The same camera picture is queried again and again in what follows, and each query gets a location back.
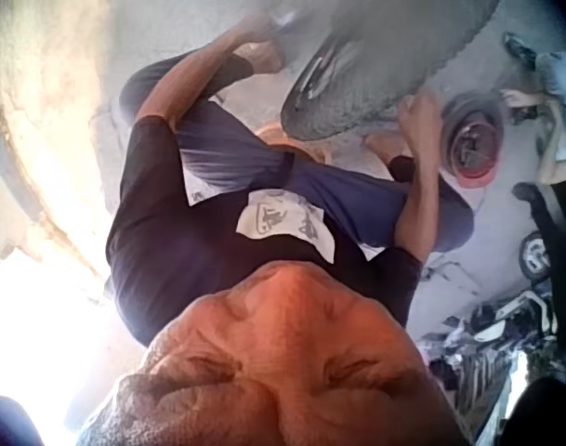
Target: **elderly man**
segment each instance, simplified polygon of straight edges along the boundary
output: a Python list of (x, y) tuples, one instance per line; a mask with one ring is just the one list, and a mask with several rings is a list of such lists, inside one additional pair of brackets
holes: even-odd
[[(248, 18), (125, 88), (135, 124), (107, 255), (150, 348), (79, 444), (466, 444), (402, 328), (429, 253), (472, 231), (439, 175), (438, 104), (401, 105), (413, 159), (366, 140), (396, 182), (270, 149), (207, 99), (282, 66), (271, 32)], [(181, 160), (225, 193), (190, 207)], [(388, 249), (368, 262), (359, 243)]]

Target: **dark t-shirt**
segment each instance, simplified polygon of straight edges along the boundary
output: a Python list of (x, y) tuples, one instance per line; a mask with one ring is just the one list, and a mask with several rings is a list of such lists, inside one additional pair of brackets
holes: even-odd
[(274, 260), (311, 262), (406, 323), (421, 272), (413, 256), (390, 247), (367, 262), (328, 216), (334, 264), (291, 235), (251, 240), (236, 233), (249, 190), (189, 206), (178, 143), (162, 118), (147, 117), (134, 126), (120, 194), (107, 259), (118, 311), (145, 346), (195, 299), (229, 289)]

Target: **concrete ground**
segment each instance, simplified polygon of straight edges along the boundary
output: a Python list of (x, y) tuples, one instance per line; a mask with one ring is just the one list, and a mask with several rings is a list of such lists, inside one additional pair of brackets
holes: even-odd
[[(333, 2), (0, 0), (2, 109), (17, 150), (30, 166), (27, 170), (49, 192), (48, 205), (60, 226), (75, 234), (75, 244), (96, 259), (102, 256), (107, 219), (118, 204), (127, 146), (128, 129), (116, 100), (128, 76), (156, 60), (209, 42), (248, 13), (306, 3), (317, 4), (325, 16)], [(539, 51), (566, 49), (566, 25), (549, 2), (502, 0), (488, 26), (429, 85), (443, 100), (469, 90), (489, 93), (501, 87), (532, 86), (534, 80), (502, 48), (504, 31), (519, 33)], [(256, 76), (227, 89), (222, 95), (224, 106), (252, 129), (276, 119), (299, 70), (325, 32), (325, 25), (314, 27), (297, 59), (283, 72)], [(507, 125), (496, 180), (484, 190), (463, 190), (476, 210), (475, 233), (462, 248), (429, 262), (436, 273), (417, 290), (408, 325), (412, 337), (474, 301), (525, 286), (518, 249), (534, 224), (528, 207), (517, 202), (510, 190), (519, 181), (534, 180), (537, 126)], [(381, 163), (351, 133), (333, 142), (335, 165), (384, 175)], [(44, 169), (37, 164), (41, 159), (48, 160)], [(50, 169), (62, 172), (60, 183), (45, 178), (43, 172)], [(58, 195), (56, 189), (64, 193)], [(71, 213), (78, 218), (66, 216), (67, 202), (75, 203)], [(80, 420), (82, 414), (74, 417)]]

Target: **person's hand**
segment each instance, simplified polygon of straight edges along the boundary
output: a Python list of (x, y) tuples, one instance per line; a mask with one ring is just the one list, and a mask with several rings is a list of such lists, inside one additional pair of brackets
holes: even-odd
[(415, 161), (420, 166), (439, 169), (443, 120), (434, 94), (423, 89), (410, 105), (408, 98), (403, 99), (398, 108), (398, 122)]
[(236, 43), (260, 44), (276, 33), (276, 24), (268, 14), (254, 14), (240, 21), (231, 31)]
[(510, 109), (532, 107), (543, 102), (541, 95), (529, 95), (519, 90), (502, 90), (502, 97)]

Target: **sneaker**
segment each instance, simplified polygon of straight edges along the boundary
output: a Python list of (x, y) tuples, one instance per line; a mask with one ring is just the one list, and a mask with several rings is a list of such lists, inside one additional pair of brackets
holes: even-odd
[(536, 70), (536, 51), (526, 46), (516, 34), (505, 33), (504, 46), (510, 56), (521, 61), (529, 70)]
[(518, 183), (512, 189), (512, 195), (521, 202), (537, 203), (543, 197), (541, 191), (532, 183)]

